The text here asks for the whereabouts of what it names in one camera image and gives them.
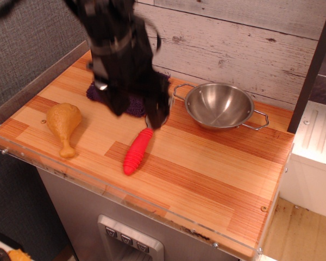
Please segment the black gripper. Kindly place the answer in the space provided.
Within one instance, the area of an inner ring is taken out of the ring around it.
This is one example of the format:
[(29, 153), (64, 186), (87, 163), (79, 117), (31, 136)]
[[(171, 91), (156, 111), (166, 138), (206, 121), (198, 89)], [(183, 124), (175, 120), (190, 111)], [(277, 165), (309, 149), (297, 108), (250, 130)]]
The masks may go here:
[(130, 106), (129, 95), (141, 97), (152, 129), (158, 129), (170, 114), (168, 80), (152, 66), (153, 52), (145, 21), (137, 16), (89, 16), (88, 35), (92, 71), (105, 79), (120, 79), (100, 87), (105, 104), (121, 116)]

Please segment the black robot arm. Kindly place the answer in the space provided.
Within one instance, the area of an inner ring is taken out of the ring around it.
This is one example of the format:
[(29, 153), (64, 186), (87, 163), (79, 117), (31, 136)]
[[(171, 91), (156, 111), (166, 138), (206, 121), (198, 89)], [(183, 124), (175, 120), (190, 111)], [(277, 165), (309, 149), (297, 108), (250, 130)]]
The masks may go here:
[(134, 1), (66, 1), (89, 37), (94, 85), (102, 102), (117, 116), (138, 97), (153, 129), (170, 113), (169, 82), (153, 69), (153, 51), (145, 21), (134, 14)]

